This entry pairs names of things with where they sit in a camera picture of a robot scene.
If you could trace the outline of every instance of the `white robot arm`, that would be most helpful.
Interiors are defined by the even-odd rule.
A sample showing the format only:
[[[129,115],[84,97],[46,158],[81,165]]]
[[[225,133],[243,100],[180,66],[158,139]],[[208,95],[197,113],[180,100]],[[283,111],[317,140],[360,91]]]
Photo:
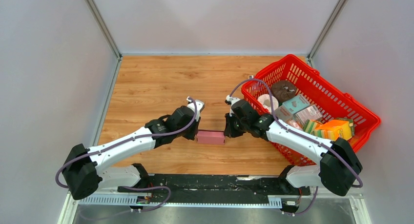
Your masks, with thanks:
[[[226,136],[235,138],[248,132],[293,149],[316,164],[286,167],[279,177],[288,185],[295,188],[324,186],[339,196],[345,196],[353,186],[362,165],[346,140],[322,139],[275,120],[272,114],[259,115],[246,100],[227,96],[226,103],[231,105],[226,114]]]
[[[140,171],[139,164],[126,168],[111,166],[134,154],[171,143],[180,136],[194,140],[204,103],[191,98],[187,98],[187,101],[187,106],[177,108],[173,114],[151,120],[120,139],[89,148],[83,144],[74,146],[58,171],[56,182],[69,188],[75,200],[83,199],[98,189],[136,185],[142,173],[146,173],[145,170]],[[60,172],[67,185],[59,182]]]

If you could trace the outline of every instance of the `red basket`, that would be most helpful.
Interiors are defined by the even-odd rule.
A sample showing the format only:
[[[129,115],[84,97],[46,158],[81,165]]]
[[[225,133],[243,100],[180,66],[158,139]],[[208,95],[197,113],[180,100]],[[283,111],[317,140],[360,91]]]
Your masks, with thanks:
[[[370,134],[379,126],[381,119],[357,102],[348,93],[342,93],[294,55],[287,55],[281,60],[259,71],[255,78],[263,80],[269,87],[277,81],[289,80],[298,88],[296,94],[302,94],[311,104],[315,104],[323,115],[322,123],[334,118],[351,118],[354,120],[355,136],[349,142],[357,152],[370,138]],[[266,88],[256,82],[248,81],[242,86],[242,93],[254,109],[260,114],[268,112],[257,101],[260,95],[267,93]],[[305,166],[314,164],[310,159],[278,143],[272,143],[291,164]]]

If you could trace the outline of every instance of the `wooden table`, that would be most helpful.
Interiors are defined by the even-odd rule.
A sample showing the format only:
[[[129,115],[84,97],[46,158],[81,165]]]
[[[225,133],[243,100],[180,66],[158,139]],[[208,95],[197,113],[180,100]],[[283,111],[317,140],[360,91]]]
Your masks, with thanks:
[[[127,56],[116,80],[99,144],[130,134],[171,114],[186,97],[204,101],[200,129],[224,130],[226,95],[249,75],[279,60],[275,56]],[[236,97],[243,98],[240,89]],[[288,161],[269,143],[226,138],[225,145],[178,138],[131,156],[116,166],[142,163],[148,173],[279,175]]]

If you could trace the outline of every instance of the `pink box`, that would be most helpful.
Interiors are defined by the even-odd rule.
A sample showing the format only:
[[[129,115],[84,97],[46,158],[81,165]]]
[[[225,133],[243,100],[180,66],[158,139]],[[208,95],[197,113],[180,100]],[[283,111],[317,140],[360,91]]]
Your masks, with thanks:
[[[224,144],[225,136],[223,131],[199,130],[197,143]]]

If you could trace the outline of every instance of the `gray wall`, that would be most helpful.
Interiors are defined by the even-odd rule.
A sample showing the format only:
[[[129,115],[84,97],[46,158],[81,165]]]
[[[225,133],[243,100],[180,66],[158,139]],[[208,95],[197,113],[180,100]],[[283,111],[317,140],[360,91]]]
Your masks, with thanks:
[[[0,223],[56,223],[54,182],[89,146],[116,59],[84,0],[0,0]]]
[[[122,53],[311,50],[338,0],[95,0]]]
[[[374,224],[413,223],[413,0],[349,0],[315,59],[382,119],[360,150]]]

